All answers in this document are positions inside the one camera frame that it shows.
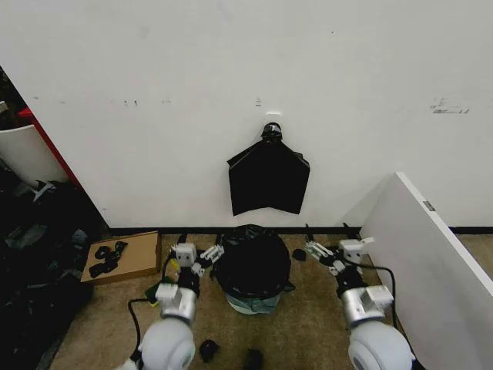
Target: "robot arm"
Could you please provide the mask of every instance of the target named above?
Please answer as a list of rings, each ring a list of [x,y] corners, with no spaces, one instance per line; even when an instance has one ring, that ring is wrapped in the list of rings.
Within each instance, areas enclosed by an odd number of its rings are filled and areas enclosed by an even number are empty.
[[[409,370],[414,356],[406,338],[381,320],[394,301],[386,286],[367,286],[361,275],[366,240],[342,240],[339,248],[325,248],[311,240],[305,250],[328,267],[338,284],[344,317],[351,330],[349,359],[357,370]]]
[[[129,358],[118,370],[188,368],[195,355],[190,325],[200,295],[200,277],[223,253],[220,245],[212,246],[199,257],[194,244],[173,247],[171,257],[178,261],[180,272],[175,284],[162,282],[156,291],[162,320],[153,323],[145,333],[139,346],[140,357]]]
[[[381,322],[394,298],[384,285],[368,287],[356,266],[370,240],[342,240],[339,248],[312,241],[305,250],[335,276],[337,295],[351,330],[348,354],[357,370],[409,370],[414,356],[404,336]],[[147,330],[139,346],[140,357],[130,358],[119,370],[177,370],[188,368],[195,355],[190,325],[200,295],[200,277],[224,249],[215,245],[197,257],[195,245],[177,244],[172,251],[180,266],[175,284],[161,283],[156,299],[162,320]]]

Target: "pile of clutter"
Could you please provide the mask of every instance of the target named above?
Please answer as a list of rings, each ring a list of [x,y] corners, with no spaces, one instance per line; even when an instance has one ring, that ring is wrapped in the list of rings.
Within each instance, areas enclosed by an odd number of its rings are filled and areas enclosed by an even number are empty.
[[[73,185],[39,183],[32,189],[1,161],[0,209],[7,338],[2,362],[5,368],[43,368],[43,354],[92,296],[92,286],[79,279],[102,221]]]

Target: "black bag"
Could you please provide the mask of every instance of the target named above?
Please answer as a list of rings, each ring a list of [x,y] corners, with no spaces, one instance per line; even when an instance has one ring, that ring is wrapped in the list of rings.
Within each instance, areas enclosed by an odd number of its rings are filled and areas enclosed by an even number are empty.
[[[310,164],[282,139],[280,126],[269,123],[261,141],[228,160],[234,216],[264,207],[300,212]]]
[[[221,288],[235,298],[267,299],[289,281],[291,259],[283,240],[257,225],[235,228],[223,236],[224,255],[213,273]]]

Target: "baseboard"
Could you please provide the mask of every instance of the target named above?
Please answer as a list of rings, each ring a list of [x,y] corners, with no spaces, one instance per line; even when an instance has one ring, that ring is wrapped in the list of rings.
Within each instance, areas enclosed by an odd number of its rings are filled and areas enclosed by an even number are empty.
[[[450,226],[454,234],[493,234],[493,226]]]
[[[306,234],[306,227],[269,227],[278,234]],[[133,235],[158,230],[161,234],[228,234],[234,227],[116,227],[112,235]],[[361,227],[310,227],[310,234],[357,235]],[[453,226],[454,234],[493,234],[490,226]]]
[[[278,234],[357,234],[361,227],[267,227]],[[118,227],[109,229],[112,235],[132,235],[158,230],[161,234],[228,234],[234,227]]]

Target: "scuff mark on wall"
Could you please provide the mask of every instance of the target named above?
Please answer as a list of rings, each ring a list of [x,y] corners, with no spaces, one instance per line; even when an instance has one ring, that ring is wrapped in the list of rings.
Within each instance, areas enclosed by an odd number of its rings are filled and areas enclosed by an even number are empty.
[[[471,110],[450,98],[435,99],[430,109],[433,114],[468,114]]]

